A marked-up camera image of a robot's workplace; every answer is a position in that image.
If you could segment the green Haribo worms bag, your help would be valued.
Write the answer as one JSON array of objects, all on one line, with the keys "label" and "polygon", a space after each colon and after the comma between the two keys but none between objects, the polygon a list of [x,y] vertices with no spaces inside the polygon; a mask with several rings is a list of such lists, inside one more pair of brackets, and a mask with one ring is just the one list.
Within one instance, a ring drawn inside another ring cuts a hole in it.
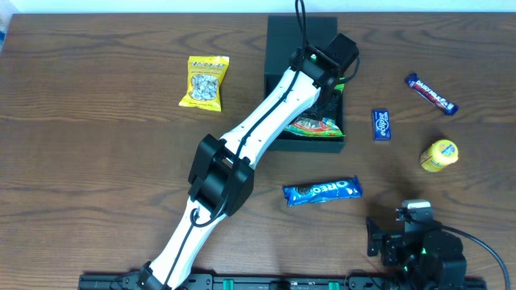
[{"label": "green Haribo worms bag", "polygon": [[336,122],[344,87],[344,84],[337,85],[325,103],[315,104],[297,116],[284,129],[284,132],[307,138],[344,137]]}]

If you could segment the blue Oreo cookie pack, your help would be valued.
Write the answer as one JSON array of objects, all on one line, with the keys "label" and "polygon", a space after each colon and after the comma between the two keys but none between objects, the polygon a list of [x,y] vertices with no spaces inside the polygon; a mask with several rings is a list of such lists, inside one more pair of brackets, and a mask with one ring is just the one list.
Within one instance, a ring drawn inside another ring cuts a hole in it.
[{"label": "blue Oreo cookie pack", "polygon": [[357,176],[326,182],[289,185],[283,187],[287,206],[324,203],[363,196],[363,189]]}]

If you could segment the yellow nuts snack bag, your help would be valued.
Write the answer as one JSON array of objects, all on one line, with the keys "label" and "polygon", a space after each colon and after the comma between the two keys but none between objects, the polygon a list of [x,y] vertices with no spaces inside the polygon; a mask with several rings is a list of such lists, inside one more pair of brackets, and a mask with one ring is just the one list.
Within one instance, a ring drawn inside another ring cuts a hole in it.
[{"label": "yellow nuts snack bag", "polygon": [[220,87],[229,63],[228,56],[190,56],[187,91],[179,106],[221,112]]}]

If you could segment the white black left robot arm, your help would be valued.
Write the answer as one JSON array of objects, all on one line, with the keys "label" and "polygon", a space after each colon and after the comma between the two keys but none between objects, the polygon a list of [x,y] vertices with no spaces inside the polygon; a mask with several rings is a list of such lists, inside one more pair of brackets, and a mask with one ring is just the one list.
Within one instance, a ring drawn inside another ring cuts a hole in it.
[{"label": "white black left robot arm", "polygon": [[279,83],[238,126],[199,143],[188,182],[185,212],[163,251],[142,271],[142,289],[176,289],[189,276],[214,228],[233,215],[252,193],[256,165],[277,136],[337,85],[359,62],[356,42],[338,34],[326,48],[302,42]]}]

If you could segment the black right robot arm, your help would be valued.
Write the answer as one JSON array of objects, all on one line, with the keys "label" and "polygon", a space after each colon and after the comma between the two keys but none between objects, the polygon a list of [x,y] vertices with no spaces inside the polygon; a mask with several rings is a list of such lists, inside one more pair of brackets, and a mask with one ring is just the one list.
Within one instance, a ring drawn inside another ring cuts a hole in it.
[{"label": "black right robot arm", "polygon": [[383,230],[366,219],[368,256],[379,256],[394,273],[382,289],[465,290],[467,279],[463,243],[442,230],[438,222],[406,221],[403,230]]}]

